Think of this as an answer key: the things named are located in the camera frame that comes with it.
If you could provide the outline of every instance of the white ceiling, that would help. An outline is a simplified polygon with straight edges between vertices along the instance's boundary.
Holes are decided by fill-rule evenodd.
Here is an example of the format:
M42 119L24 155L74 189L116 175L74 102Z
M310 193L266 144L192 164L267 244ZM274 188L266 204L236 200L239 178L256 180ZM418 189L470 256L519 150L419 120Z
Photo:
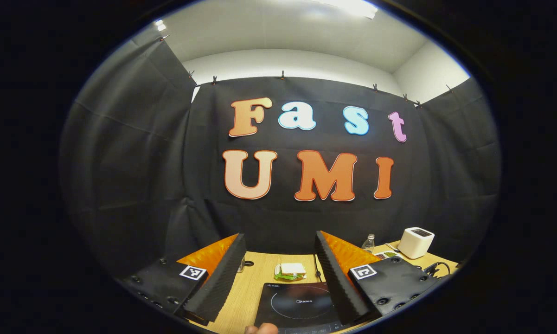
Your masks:
M344 57L393 73L427 39L378 10L373 19L310 0L202 0L164 17L180 61L248 49Z

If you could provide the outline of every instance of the induction cooktop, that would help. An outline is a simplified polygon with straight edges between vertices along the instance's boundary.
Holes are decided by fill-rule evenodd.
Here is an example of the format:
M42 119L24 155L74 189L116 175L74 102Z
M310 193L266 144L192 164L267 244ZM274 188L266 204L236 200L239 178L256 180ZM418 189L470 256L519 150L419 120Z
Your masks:
M264 283L255 325L273 323L281 334L342 330L327 283Z

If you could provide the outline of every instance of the white toaster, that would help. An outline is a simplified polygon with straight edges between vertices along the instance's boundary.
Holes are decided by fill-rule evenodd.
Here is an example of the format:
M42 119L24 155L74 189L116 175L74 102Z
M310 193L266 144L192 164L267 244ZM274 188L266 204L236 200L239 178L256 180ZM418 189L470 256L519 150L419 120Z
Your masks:
M435 234L422 228L407 228L404 230L397 249L408 258L414 260L415 258L427 254L427 250L429 246L431 246L434 237Z

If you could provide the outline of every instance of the white wall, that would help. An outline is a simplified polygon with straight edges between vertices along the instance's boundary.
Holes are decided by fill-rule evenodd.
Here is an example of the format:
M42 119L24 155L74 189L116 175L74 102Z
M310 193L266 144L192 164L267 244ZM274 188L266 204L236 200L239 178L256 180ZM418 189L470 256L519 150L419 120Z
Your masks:
M431 41L418 49L394 74L408 99L427 102L470 78L447 52Z
M350 59L311 51L255 49L217 53L183 62L198 84L248 77L306 77L352 83L402 96L394 76Z

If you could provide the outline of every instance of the sandwich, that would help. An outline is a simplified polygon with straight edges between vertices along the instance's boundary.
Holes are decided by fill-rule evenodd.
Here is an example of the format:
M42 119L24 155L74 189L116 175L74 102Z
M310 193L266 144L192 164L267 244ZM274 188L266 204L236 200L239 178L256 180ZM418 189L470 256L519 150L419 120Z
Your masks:
M301 263L281 263L274 268L274 279L300 281L306 278L307 273Z

